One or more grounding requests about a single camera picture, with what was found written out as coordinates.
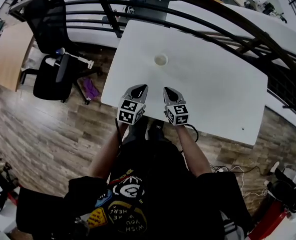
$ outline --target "person's left arm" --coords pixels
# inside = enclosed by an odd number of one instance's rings
[[[129,125],[120,122],[118,124],[122,138]],[[111,172],[113,162],[118,155],[118,149],[118,131],[115,129],[107,142],[102,146],[101,150],[93,158],[89,167],[88,176],[107,180]]]

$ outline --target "chair seat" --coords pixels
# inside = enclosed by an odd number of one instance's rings
[[[60,56],[47,55],[43,58],[34,84],[33,94],[35,97],[43,100],[66,100],[71,93],[73,82],[76,81],[73,76],[75,76],[78,71],[78,60],[69,56],[69,63],[65,71],[64,79],[61,82],[56,82],[59,66],[47,64],[47,58],[59,59]]]

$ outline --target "black t-shirt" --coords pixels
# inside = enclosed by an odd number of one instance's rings
[[[88,223],[90,239],[223,239],[220,211],[244,230],[250,219],[234,174],[195,178],[176,146],[165,141],[123,145],[109,184],[72,179],[64,200],[71,215]]]

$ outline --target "yellow patch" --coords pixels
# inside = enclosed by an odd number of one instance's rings
[[[102,207],[95,209],[88,218],[88,225],[90,229],[103,226],[108,223],[107,217]]]

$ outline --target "blue patch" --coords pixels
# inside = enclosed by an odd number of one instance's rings
[[[101,205],[103,205],[107,200],[110,200],[112,197],[112,191],[110,189],[108,189],[108,191],[106,193],[104,193],[102,196],[99,197],[99,199],[96,202],[96,205],[94,206],[96,207],[100,207]]]

